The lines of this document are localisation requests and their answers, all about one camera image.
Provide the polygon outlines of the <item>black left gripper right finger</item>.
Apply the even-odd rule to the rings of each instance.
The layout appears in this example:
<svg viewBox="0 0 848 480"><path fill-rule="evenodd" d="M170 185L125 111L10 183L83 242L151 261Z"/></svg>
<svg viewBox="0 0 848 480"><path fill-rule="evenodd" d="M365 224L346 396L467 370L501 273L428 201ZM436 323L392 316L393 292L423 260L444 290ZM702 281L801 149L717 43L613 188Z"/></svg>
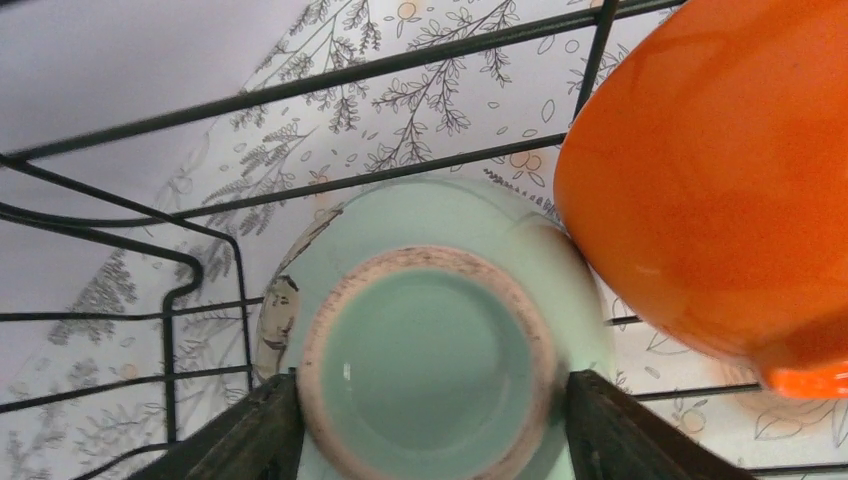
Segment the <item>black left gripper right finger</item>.
<svg viewBox="0 0 848 480"><path fill-rule="evenodd" d="M593 370L570 373L565 433L577 480L753 480Z"/></svg>

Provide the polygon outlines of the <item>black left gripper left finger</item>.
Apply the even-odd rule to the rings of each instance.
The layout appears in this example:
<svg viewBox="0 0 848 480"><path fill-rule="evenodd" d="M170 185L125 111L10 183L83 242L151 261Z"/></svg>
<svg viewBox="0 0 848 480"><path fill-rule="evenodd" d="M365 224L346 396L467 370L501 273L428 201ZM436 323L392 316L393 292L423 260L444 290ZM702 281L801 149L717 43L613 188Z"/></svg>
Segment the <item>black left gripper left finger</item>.
<svg viewBox="0 0 848 480"><path fill-rule="evenodd" d="M277 374L131 477L295 480L304 435L296 374Z"/></svg>

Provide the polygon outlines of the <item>mint green bowl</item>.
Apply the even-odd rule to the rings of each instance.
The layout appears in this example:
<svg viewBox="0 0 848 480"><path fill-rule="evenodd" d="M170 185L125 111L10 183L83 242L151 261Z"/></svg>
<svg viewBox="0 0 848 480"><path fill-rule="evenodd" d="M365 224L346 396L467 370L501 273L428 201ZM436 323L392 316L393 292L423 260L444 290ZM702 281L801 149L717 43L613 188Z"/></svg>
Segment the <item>mint green bowl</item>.
<svg viewBox="0 0 848 480"><path fill-rule="evenodd" d="M260 380L294 368L300 479L571 479L569 375L609 376L605 302L554 221L485 181L331 207L269 283Z"/></svg>

